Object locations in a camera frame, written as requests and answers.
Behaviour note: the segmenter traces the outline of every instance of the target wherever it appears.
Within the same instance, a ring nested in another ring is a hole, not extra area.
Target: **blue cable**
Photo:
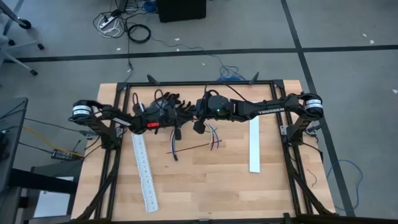
[[[147,18],[146,26],[148,26],[149,22],[149,16]],[[150,38],[154,41],[163,43],[164,45],[168,47],[177,47],[177,46],[182,46],[190,50],[195,50],[195,49],[200,49],[202,50],[205,54],[207,54],[210,57],[216,57],[220,61],[221,67],[219,69],[220,72],[220,77],[217,79],[217,81],[241,81],[241,80],[246,80],[242,75],[238,73],[239,68],[237,66],[230,66],[230,65],[224,65],[223,61],[221,61],[221,58],[218,55],[212,55],[209,54],[203,47],[189,47],[185,44],[175,44],[175,45],[169,45],[168,43],[164,42],[163,40],[158,40],[154,38],[154,33],[152,31],[152,34],[150,35]]]
[[[334,168],[334,166],[335,166],[337,163],[339,163],[339,162],[348,162],[349,164],[355,166],[355,168],[357,168],[357,169],[359,170],[359,173],[361,174],[361,178],[360,178],[360,180],[358,181],[358,185],[356,186],[356,198],[357,198],[357,201],[356,201],[356,204],[355,204],[354,208],[353,208],[353,209],[343,209],[343,208],[339,208],[339,207],[335,206],[335,208],[337,208],[338,210],[342,210],[342,211],[346,211],[346,212],[347,212],[347,211],[353,211],[353,210],[355,210],[355,209],[358,207],[358,205],[359,205],[359,193],[358,193],[358,190],[359,190],[359,184],[361,183],[361,181],[362,181],[362,179],[363,179],[363,173],[362,173],[361,169],[360,169],[355,163],[353,163],[353,162],[351,162],[351,161],[349,161],[349,160],[346,160],[346,159],[339,159],[338,161],[336,161],[336,162],[331,166],[331,168],[330,168],[330,170],[329,170],[329,172],[328,172],[328,175],[326,175],[326,179],[329,179],[329,175],[330,175],[331,170],[332,170],[332,169]]]
[[[211,128],[211,130],[216,134],[216,137],[217,137],[217,149],[218,149],[218,146],[220,145],[220,140],[218,139],[218,135],[217,135],[217,132],[216,132],[216,130],[214,130],[214,128],[213,127],[211,127],[211,125],[209,124],[209,127]]]

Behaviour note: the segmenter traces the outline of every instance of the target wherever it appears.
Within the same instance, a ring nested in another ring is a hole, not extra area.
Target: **wooden board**
[[[271,100],[269,85],[233,86],[250,101]],[[203,86],[162,86],[165,93],[179,93],[181,100],[196,100],[203,95]],[[102,84],[98,101],[113,104],[116,84]],[[139,101],[148,105],[154,100],[157,87],[132,87],[128,112],[132,112],[132,93],[136,92]],[[208,86],[228,98],[239,99],[226,86]],[[287,94],[300,94],[298,80],[285,81]],[[249,122],[209,121],[217,128],[222,140],[218,149],[210,151],[204,146],[177,152],[178,162],[170,152],[170,133],[172,128],[160,129],[158,135],[147,131],[144,139],[159,201],[159,211],[146,213],[141,193],[136,158],[132,148],[131,133],[123,138],[123,149],[119,167],[118,185],[114,203],[114,221],[133,220],[197,220],[226,218],[278,218],[289,212],[294,216],[287,171],[285,167],[279,127],[276,115],[260,117],[260,154],[261,172],[249,172]],[[176,141],[176,150],[206,144],[210,133],[197,134],[193,123],[182,128],[182,140]],[[304,142],[317,146],[310,136],[304,136]],[[319,201],[334,212],[325,171],[319,153],[308,147],[300,146],[307,184]],[[98,149],[84,161],[72,218],[79,216],[94,197],[100,182],[104,150]],[[103,215],[108,204],[105,196]],[[302,210],[305,206],[300,200]]]

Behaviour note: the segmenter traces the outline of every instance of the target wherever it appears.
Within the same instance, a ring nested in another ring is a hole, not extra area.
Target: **chair wheel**
[[[38,74],[35,70],[31,70],[30,73],[35,76]]]
[[[8,40],[8,45],[10,46],[15,46],[15,41],[14,40]]]
[[[19,26],[23,29],[30,29],[32,27],[32,24],[30,24],[29,21],[27,21],[26,19],[21,19],[21,21],[25,24],[25,25],[20,25]]]

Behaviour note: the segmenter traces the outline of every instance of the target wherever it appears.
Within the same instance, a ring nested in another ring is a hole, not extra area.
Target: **black metal frame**
[[[206,85],[209,82],[203,82],[203,81],[199,81],[199,82],[162,82],[160,83],[158,86],[197,86],[197,85]],[[248,85],[249,81],[239,81],[239,82],[225,82],[227,84],[230,85]],[[222,85],[220,83],[212,83],[212,85]],[[272,95],[272,99],[275,100],[277,99],[277,89],[276,86],[279,88],[280,90],[280,94],[282,97],[286,97],[286,92],[285,92],[285,88],[284,88],[284,83],[283,80],[259,80],[256,81],[254,83],[254,85],[269,85],[271,88],[271,95]],[[120,102],[120,96],[121,96],[121,92],[124,90],[124,102],[123,102],[123,109],[122,111],[124,113],[127,113],[127,107],[128,107],[128,102],[129,102],[129,92],[130,89],[132,87],[142,87],[142,86],[156,86],[153,83],[149,83],[149,82],[145,82],[145,83],[118,83],[117,87],[116,87],[116,94],[115,94],[115,99],[114,99],[114,107],[117,108],[119,106],[119,102]],[[287,124],[290,125],[292,124],[292,117],[290,112],[285,112],[286,113],[286,118],[287,118]],[[280,113],[276,113],[277,116],[277,123],[278,123],[278,129],[280,126],[284,125],[283,124],[283,120],[282,120],[282,116]],[[111,127],[115,128],[115,122],[111,122]],[[284,142],[284,137],[283,135],[280,133],[280,139],[281,139],[281,143],[282,143],[282,147],[283,147],[283,152],[284,152],[284,157],[285,157],[285,164],[288,164],[288,162],[290,162],[290,152],[289,152],[289,145],[285,144]],[[303,181],[305,182],[305,173],[303,171],[303,164],[301,161],[301,157],[300,157],[300,152],[298,147],[294,147],[294,154],[295,154],[295,162],[297,165],[297,172],[299,174],[299,176],[303,179]],[[108,168],[109,168],[109,159],[110,159],[110,155],[111,155],[111,150],[110,149],[106,149],[105,152],[105,157],[104,157],[104,162],[103,162],[103,168],[102,168],[102,173],[101,173],[101,182],[100,182],[100,187],[103,185],[107,173],[108,173]],[[119,149],[116,149],[116,153],[115,153],[115,157],[114,157],[114,163],[115,164],[119,164],[119,160],[120,160],[120,156],[121,156],[121,147]],[[300,208],[300,203],[299,203],[299,196],[297,194],[297,188],[296,188],[296,184],[295,184],[295,180],[293,178],[293,176],[287,171],[288,174],[288,178],[289,178],[289,185],[290,185],[290,192],[292,194],[292,202],[294,205],[294,211],[295,211],[295,215],[300,215],[302,214],[301,212],[301,208]],[[113,205],[114,205],[114,197],[115,197],[115,193],[116,193],[116,183],[117,183],[117,176],[116,178],[113,180],[112,184],[111,184],[111,190],[109,193],[109,200],[108,200],[108,209],[106,212],[106,218],[110,219],[112,218],[112,214],[113,214]],[[306,211],[308,214],[313,214],[312,211],[312,206],[311,203],[309,201],[309,199],[307,198],[307,196],[305,194],[304,195],[304,201],[305,201],[305,206],[306,206]],[[101,212],[102,212],[102,203],[103,200],[101,199],[99,205],[96,208],[95,211],[95,219],[99,219],[101,216]],[[284,217],[283,218],[257,218],[257,219],[230,219],[230,220],[211,220],[212,223],[243,223],[243,222],[250,222],[250,223],[285,223],[286,218],[289,216],[289,214],[283,214]],[[147,222],[135,222],[135,221],[131,221],[131,222],[116,222],[116,223],[192,223],[192,222],[209,222],[210,220],[164,220],[164,221],[147,221]]]

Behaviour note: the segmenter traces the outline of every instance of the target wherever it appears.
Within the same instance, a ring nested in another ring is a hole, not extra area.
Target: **red label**
[[[147,123],[148,128],[154,128],[154,127],[159,127],[158,122],[152,122],[152,123]]]

